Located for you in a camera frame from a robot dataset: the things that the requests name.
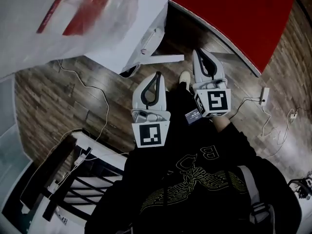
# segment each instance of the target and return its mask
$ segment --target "backpack strap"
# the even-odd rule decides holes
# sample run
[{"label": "backpack strap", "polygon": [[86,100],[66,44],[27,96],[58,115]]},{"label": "backpack strap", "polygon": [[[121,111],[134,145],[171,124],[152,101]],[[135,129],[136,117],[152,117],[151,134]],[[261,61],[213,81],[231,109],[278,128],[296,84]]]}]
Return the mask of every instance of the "backpack strap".
[{"label": "backpack strap", "polygon": [[270,217],[270,222],[273,226],[273,234],[275,233],[275,215],[274,209],[272,205],[268,205],[260,202],[260,195],[258,188],[254,181],[254,176],[252,172],[246,166],[238,166],[245,179],[245,183],[247,186],[247,190],[249,192],[250,200],[251,200],[251,213],[249,221],[253,224],[261,223],[263,220]]}]

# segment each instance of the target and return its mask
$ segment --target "white cable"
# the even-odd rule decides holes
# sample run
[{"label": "white cable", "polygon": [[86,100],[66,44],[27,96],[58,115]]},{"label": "white cable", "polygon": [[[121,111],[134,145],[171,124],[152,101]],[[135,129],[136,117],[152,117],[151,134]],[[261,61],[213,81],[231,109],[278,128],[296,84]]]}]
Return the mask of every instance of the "white cable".
[{"label": "white cable", "polygon": [[269,116],[269,118],[267,119],[267,121],[265,122],[265,124],[264,124],[263,127],[262,127],[262,135],[261,135],[261,137],[267,137],[267,136],[269,136],[269,135],[272,133],[272,131],[273,131],[276,127],[274,127],[267,135],[264,135],[264,128],[265,128],[266,125],[269,123],[269,121],[270,121],[272,115],[270,115],[269,113],[267,113],[266,111],[264,111],[264,106],[262,106],[262,111],[263,111],[265,114],[267,114],[267,115]]},{"label": "white cable", "polygon": [[96,89],[99,89],[99,90],[102,92],[103,97],[104,97],[104,99],[105,99],[105,102],[106,102],[106,104],[107,104],[106,122],[105,122],[105,125],[102,127],[99,136],[98,136],[97,139],[96,139],[96,141],[97,141],[97,140],[100,138],[100,136],[102,135],[103,129],[104,129],[104,128],[106,127],[106,125],[107,125],[107,122],[108,122],[108,113],[109,113],[109,110],[110,110],[110,106],[109,106],[109,103],[108,103],[108,101],[107,101],[107,98],[106,98],[106,95],[105,95],[104,91],[103,91],[102,89],[97,88],[97,87],[94,87],[94,86],[86,86],[86,85],[83,83],[83,81],[81,80],[79,74],[78,74],[76,71],[64,69],[63,66],[62,66],[62,64],[61,64],[61,62],[60,62],[59,60],[58,60],[58,64],[59,64],[60,68],[61,68],[63,71],[75,73],[76,76],[77,76],[77,78],[79,79],[79,81],[81,82],[81,84],[82,84],[85,88],[96,88]]},{"label": "white cable", "polygon": [[36,171],[34,172],[34,174],[35,174],[35,173],[39,170],[39,168],[44,164],[44,162],[45,162],[45,161],[47,160],[47,158],[50,156],[50,154],[52,153],[52,151],[61,143],[61,141],[62,141],[63,137],[65,136],[65,134],[70,133],[70,132],[75,131],[75,130],[81,130],[81,128],[75,128],[75,129],[69,130],[68,132],[64,133],[64,134],[62,135],[62,137],[59,139],[58,143],[57,143],[54,147],[52,147],[52,148],[50,149],[50,151],[49,151],[49,153],[47,154],[47,156],[45,157],[44,161],[38,166],[38,168],[36,169]]},{"label": "white cable", "polygon": [[270,156],[267,156],[267,157],[265,157],[265,158],[270,158],[270,157],[275,156],[275,155],[279,152],[279,150],[281,150],[281,148],[283,147],[283,144],[285,143],[285,141],[286,141],[286,139],[287,139],[287,137],[288,137],[289,125],[293,123],[293,119],[291,119],[290,121],[288,121],[288,117],[289,117],[289,114],[291,113],[291,111],[293,111],[293,113],[294,113],[294,109],[291,108],[291,109],[289,110],[288,114],[286,115],[287,127],[286,127],[286,131],[285,131],[285,134],[284,134],[284,137],[283,137],[283,141],[282,141],[281,143],[278,143],[279,135],[280,135],[281,131],[279,131],[279,133],[278,133],[277,145],[281,145],[280,148],[277,150],[277,152],[276,152],[275,154],[270,155]]},{"label": "white cable", "polygon": [[[82,84],[85,88],[96,88],[96,89],[98,89],[98,90],[100,90],[100,91],[102,92],[103,97],[104,97],[104,99],[105,99],[105,102],[106,102],[106,104],[107,104],[107,112],[106,112],[106,122],[105,122],[104,126],[102,127],[102,129],[101,129],[101,131],[100,131],[100,133],[99,133],[99,135],[98,135],[98,137],[97,137],[97,139],[96,139],[96,142],[97,142],[97,140],[98,140],[98,139],[100,138],[100,136],[102,135],[102,132],[103,132],[104,128],[106,127],[107,123],[108,123],[108,114],[109,114],[110,106],[109,106],[109,103],[108,103],[108,101],[107,101],[106,95],[105,95],[104,91],[103,91],[102,89],[100,89],[100,88],[97,88],[97,87],[94,87],[94,86],[86,86],[86,85],[83,83],[83,81],[81,80],[79,74],[78,74],[76,71],[64,69],[63,66],[62,66],[62,64],[61,64],[61,62],[60,62],[59,60],[58,60],[58,64],[59,64],[60,68],[61,68],[63,71],[75,73],[76,76],[77,76],[77,78],[78,78],[78,80],[81,82],[81,84]],[[84,158],[84,160],[83,160],[79,165],[76,165],[76,166],[75,166],[69,173],[67,173],[67,174],[65,175],[65,177],[58,183],[58,187],[56,188],[56,190],[54,191],[54,193],[61,187],[61,185],[65,182],[65,180],[69,177],[69,175],[70,175],[74,170],[76,170],[76,169],[86,160],[87,156],[91,153],[92,149],[93,149],[93,148],[91,148],[90,152],[86,155],[86,157]]]}]

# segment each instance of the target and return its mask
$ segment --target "white box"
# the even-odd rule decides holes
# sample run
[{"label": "white box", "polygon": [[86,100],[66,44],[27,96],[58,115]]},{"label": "white box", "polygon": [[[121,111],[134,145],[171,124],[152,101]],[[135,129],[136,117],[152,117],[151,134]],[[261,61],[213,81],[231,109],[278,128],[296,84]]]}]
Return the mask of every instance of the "white box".
[{"label": "white box", "polygon": [[164,146],[170,121],[133,123],[137,147]]},{"label": "white box", "polygon": [[194,99],[203,117],[216,117],[231,111],[230,89],[198,89]]}]

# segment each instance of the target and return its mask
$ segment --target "wall outlet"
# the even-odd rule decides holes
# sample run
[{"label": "wall outlet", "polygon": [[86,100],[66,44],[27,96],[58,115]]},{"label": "wall outlet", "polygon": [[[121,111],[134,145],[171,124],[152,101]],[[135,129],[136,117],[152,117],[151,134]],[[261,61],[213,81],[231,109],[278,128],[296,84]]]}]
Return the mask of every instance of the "wall outlet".
[{"label": "wall outlet", "polygon": [[262,88],[261,97],[260,97],[260,105],[265,106],[267,104],[269,98],[269,88]]}]

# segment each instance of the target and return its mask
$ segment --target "gray strap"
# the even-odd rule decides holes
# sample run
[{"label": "gray strap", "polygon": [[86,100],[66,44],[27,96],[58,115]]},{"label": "gray strap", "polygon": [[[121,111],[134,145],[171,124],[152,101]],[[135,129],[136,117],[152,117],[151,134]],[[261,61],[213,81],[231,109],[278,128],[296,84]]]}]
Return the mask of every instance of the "gray strap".
[{"label": "gray strap", "polygon": [[[254,176],[252,174],[252,172],[249,170],[248,167],[246,166],[238,166],[241,170],[242,173],[244,175],[245,178],[245,183],[249,192],[249,196],[251,199],[251,205],[254,204],[258,204],[258,209],[260,209],[262,207],[262,204],[260,203],[260,196],[259,196],[259,191],[258,188],[255,184],[254,181]],[[259,214],[256,214],[255,216],[253,216],[252,214],[250,214],[250,222],[251,223],[255,223],[255,221],[257,221],[258,223],[260,223],[263,219],[267,218],[269,216],[269,214],[271,215],[271,223],[273,225],[273,234],[275,234],[275,214],[274,214],[274,208],[272,205],[269,205],[270,209],[269,212],[262,212]]]},{"label": "gray strap", "polygon": [[246,166],[238,166],[244,175],[245,183],[251,199],[251,205],[260,202],[259,191],[255,185],[254,176],[252,172]]}]

